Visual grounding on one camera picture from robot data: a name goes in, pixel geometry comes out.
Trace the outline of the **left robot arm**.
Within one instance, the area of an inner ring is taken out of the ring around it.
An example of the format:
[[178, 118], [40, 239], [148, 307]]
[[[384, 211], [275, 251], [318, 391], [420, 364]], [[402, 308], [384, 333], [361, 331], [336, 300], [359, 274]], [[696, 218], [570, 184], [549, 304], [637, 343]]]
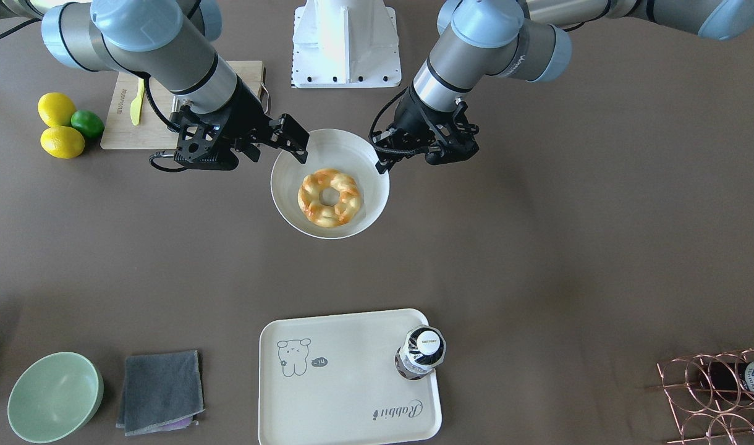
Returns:
[[393, 98], [392, 123], [370, 129], [375, 169], [385, 174], [416, 155], [428, 164], [472, 158], [479, 129], [465, 115], [465, 96], [482, 78], [553, 81], [572, 58], [572, 30], [623, 17], [724, 41], [754, 25], [754, 1], [447, 1], [438, 15], [439, 39]]

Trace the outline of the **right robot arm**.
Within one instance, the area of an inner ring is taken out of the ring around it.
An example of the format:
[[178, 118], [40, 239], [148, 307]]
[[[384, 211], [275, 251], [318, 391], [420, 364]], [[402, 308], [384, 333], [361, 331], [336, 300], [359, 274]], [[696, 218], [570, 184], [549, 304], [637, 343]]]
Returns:
[[180, 108], [167, 126], [177, 146], [156, 158], [172, 158], [177, 171], [235, 169], [238, 153], [258, 161], [261, 144], [307, 160], [308, 132], [289, 114], [270, 118], [211, 45], [221, 33], [214, 1], [0, 1], [0, 19], [13, 17], [37, 20], [67, 67], [128, 72], [173, 94]]

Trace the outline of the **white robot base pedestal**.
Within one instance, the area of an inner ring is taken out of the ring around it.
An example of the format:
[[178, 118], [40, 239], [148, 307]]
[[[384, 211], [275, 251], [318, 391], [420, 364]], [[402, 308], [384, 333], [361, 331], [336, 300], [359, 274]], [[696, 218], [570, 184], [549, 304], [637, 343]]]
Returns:
[[396, 12], [383, 1], [307, 1], [294, 11], [294, 88], [400, 85]]

